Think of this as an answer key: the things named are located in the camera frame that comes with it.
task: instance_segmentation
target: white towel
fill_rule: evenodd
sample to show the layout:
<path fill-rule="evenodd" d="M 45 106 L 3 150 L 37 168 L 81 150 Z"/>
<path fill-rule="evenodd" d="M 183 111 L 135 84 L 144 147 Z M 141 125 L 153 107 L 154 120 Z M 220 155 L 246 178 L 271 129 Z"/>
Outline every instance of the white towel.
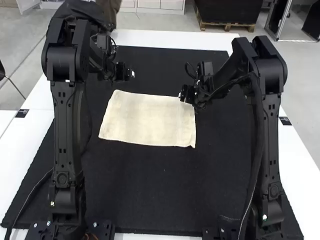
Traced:
<path fill-rule="evenodd" d="M 195 110 L 178 97 L 115 90 L 106 108 L 99 138 L 195 148 Z"/>

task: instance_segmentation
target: floor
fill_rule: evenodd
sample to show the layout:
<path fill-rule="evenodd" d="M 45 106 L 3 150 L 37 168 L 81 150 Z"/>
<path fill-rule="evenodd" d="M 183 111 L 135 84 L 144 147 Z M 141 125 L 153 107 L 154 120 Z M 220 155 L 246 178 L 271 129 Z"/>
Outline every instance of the floor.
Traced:
<path fill-rule="evenodd" d="M 0 7 L 0 57 L 6 74 L 18 87 L 20 94 L 9 81 L 0 82 L 0 110 L 18 110 L 36 81 L 42 74 L 40 56 L 44 36 L 54 10 L 33 9 L 21 16 L 16 8 Z M 231 28 L 249 40 L 256 35 L 266 35 L 264 25 L 267 13 L 262 12 L 255 32 L 245 28 Z M 303 14 L 291 13 L 285 22 L 280 39 L 309 39 L 300 29 Z M 119 29 L 200 32 L 192 4 L 187 0 L 185 15 L 120 12 L 117 16 Z M 207 32 L 224 33 L 214 27 Z M 282 107 L 300 135 L 302 141 L 320 168 L 320 79 L 318 70 L 320 43 L 274 42 L 288 65 L 288 81 L 282 98 Z"/>

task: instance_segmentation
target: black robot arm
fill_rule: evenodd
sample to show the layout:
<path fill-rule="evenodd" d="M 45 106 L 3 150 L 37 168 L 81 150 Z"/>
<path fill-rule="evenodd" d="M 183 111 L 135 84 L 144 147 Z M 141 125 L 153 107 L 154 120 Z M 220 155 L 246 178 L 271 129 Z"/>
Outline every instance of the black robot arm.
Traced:
<path fill-rule="evenodd" d="M 109 35 L 113 25 L 105 25 L 94 14 L 89 14 L 96 13 L 99 7 L 94 2 L 79 0 L 66 3 L 69 4 L 64 3 L 51 19 L 41 56 L 54 104 L 55 156 L 48 194 L 50 215 L 46 222 L 38 223 L 36 229 L 31 226 L 26 239 L 81 240 L 93 232 L 98 239 L 109 240 L 115 231 L 109 220 L 97 221 L 95 228 L 93 222 L 85 221 L 85 176 L 80 149 L 82 100 L 89 73 L 97 73 L 98 80 L 113 83 L 129 81 L 134 72 L 124 62 L 114 63 L 117 46 Z"/>
<path fill-rule="evenodd" d="M 252 43 L 245 37 L 235 38 L 232 48 L 232 55 L 216 73 L 211 62 L 200 62 L 193 73 L 192 66 L 186 63 L 185 69 L 194 82 L 183 85 L 179 97 L 196 109 L 205 109 L 215 99 L 227 96 L 234 85 L 241 87 L 250 114 L 251 173 L 242 219 L 233 224 L 237 232 L 228 231 L 224 223 L 220 226 L 223 232 L 219 232 L 226 240 L 261 240 L 270 236 L 285 239 L 278 114 L 287 65 L 266 36 L 257 36 Z"/>

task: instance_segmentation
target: wooden pallet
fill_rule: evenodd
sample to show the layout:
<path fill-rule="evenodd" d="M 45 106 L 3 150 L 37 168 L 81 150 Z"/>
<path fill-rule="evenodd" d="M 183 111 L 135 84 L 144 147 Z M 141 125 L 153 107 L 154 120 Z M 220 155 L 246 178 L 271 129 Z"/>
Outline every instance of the wooden pallet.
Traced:
<path fill-rule="evenodd" d="M 199 26 L 201 31 L 205 31 L 207 26 L 224 26 L 224 30 L 226 32 L 230 31 L 231 26 L 238 26 L 238 27 L 246 27 L 248 29 L 249 33 L 253 33 L 255 31 L 255 24 L 242 24 L 242 23 L 237 23 L 237 22 L 205 22 L 202 21 L 198 7 L 194 3 L 194 11 L 196 15 L 196 19 L 198 20 Z"/>

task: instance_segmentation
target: black cable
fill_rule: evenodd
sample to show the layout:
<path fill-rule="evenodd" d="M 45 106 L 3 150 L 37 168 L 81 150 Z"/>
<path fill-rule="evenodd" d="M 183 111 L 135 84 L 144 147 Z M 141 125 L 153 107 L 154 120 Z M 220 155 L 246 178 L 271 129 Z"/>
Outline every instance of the black cable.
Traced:
<path fill-rule="evenodd" d="M 191 67 L 194 75 L 192 75 L 192 74 L 189 72 L 188 67 Z M 190 78 L 192 78 L 195 82 L 198 80 L 197 71 L 196 71 L 196 69 L 190 64 L 190 62 L 187 61 L 187 62 L 184 64 L 184 70 L 185 70 L 186 74 L 188 74 L 188 76 L 189 76 Z"/>
<path fill-rule="evenodd" d="M 29 205 L 30 201 L 34 198 L 35 193 L 39 191 L 41 186 L 52 176 L 52 173 L 54 171 L 54 168 L 51 168 L 49 171 L 46 172 L 46 174 L 37 182 L 36 185 L 32 188 L 31 192 L 29 193 L 28 197 L 24 201 L 24 204 L 20 208 L 19 213 L 15 217 L 14 221 L 9 225 L 9 227 L 6 230 L 4 240 L 10 240 L 10 235 L 12 233 L 12 229 L 16 225 L 16 222 L 18 221 L 20 215 L 24 212 L 26 207 Z"/>
<path fill-rule="evenodd" d="M 111 61 L 114 61 L 116 59 L 116 56 L 117 56 L 117 50 L 118 50 L 117 48 L 118 48 L 118 46 L 117 46 L 115 40 L 112 37 L 110 37 L 110 38 L 111 38 L 111 40 L 113 42 L 113 45 L 114 45 L 114 54 L 113 54 L 113 56 L 111 58 Z"/>
<path fill-rule="evenodd" d="M 265 148 L 265 130 L 264 130 L 264 107 L 262 103 L 262 93 L 258 85 L 258 77 L 254 73 L 250 75 L 251 87 L 254 93 L 255 109 L 253 110 L 253 118 L 256 124 L 256 145 L 254 150 L 254 158 L 251 166 L 251 173 L 249 178 L 249 186 L 247 190 L 247 196 L 245 200 L 244 213 L 241 219 L 239 233 L 237 240 L 244 240 L 247 223 L 248 212 L 252 204 L 254 193 L 256 190 L 256 184 L 258 181 L 259 170 L 261 166 L 262 156 Z"/>
<path fill-rule="evenodd" d="M 92 119 L 92 113 L 89 107 L 89 102 L 88 102 L 88 96 L 87 96 L 87 85 L 84 86 L 84 98 L 85 98 L 85 102 L 86 102 L 86 109 L 88 112 L 88 126 L 89 126 L 89 134 L 86 138 L 85 141 L 85 145 L 81 151 L 81 156 L 83 156 L 83 154 L 88 150 L 88 144 L 91 140 L 92 137 L 92 132 L 93 132 L 93 119 Z"/>

